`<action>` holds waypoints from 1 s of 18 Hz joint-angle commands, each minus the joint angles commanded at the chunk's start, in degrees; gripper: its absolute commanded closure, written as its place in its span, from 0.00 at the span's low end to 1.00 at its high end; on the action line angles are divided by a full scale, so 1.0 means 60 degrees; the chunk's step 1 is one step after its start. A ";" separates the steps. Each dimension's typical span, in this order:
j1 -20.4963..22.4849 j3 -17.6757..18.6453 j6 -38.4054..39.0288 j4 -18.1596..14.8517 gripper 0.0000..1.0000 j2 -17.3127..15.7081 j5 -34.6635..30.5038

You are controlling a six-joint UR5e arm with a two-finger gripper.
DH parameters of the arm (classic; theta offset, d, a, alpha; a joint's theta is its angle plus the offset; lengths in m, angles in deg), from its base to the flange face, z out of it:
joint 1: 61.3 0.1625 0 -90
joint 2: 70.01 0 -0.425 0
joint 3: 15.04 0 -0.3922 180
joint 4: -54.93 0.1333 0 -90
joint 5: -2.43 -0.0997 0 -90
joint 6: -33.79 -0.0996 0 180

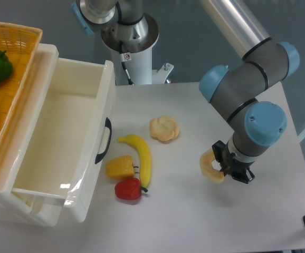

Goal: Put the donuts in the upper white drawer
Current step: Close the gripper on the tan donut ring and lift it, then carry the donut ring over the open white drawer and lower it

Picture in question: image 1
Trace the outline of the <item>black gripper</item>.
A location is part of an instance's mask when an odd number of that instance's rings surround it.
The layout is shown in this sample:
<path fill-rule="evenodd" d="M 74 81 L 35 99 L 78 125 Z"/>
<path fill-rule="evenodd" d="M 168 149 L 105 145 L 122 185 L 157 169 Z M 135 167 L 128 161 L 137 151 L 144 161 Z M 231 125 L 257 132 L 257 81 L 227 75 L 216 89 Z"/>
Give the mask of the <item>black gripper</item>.
<path fill-rule="evenodd" d="M 221 171 L 224 175 L 230 175 L 234 180 L 249 184 L 255 179 L 255 175 L 249 169 L 250 163 L 242 162 L 239 157 L 228 150 L 228 145 L 218 140 L 212 145 L 216 161 L 221 161 Z"/>

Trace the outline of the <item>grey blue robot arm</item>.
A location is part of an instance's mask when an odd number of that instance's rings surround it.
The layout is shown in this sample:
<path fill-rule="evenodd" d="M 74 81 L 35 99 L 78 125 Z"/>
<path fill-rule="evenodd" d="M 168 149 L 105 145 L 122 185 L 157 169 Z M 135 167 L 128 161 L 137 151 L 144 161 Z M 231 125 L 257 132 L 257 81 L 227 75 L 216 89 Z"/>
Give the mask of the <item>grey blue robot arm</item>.
<path fill-rule="evenodd" d="M 199 90 L 233 129 L 227 143 L 217 141 L 202 154 L 203 175 L 216 183 L 226 175 L 250 183 L 250 166 L 286 128 L 284 111 L 256 97 L 294 73 L 297 49 L 276 43 L 242 1 L 202 1 L 217 27 L 243 60 L 234 70 L 219 65 L 199 82 Z M 152 68 L 152 48 L 159 37 L 156 21 L 145 14 L 142 1 L 74 1 L 73 12 L 85 33 L 101 32 L 112 54 L 117 85 L 161 84 L 170 67 Z"/>

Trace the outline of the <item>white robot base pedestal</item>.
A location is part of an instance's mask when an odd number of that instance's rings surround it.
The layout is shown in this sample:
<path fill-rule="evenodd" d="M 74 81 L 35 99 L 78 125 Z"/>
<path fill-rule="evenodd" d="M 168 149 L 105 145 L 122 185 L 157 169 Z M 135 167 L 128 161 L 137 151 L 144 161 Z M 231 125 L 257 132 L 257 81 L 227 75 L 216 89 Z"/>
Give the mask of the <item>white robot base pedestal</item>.
<path fill-rule="evenodd" d="M 159 29 L 150 15 L 144 14 L 136 24 L 115 23 L 106 27 L 101 37 L 111 52 L 117 86 L 169 83 L 172 64 L 166 62 L 157 70 L 152 67 Z"/>

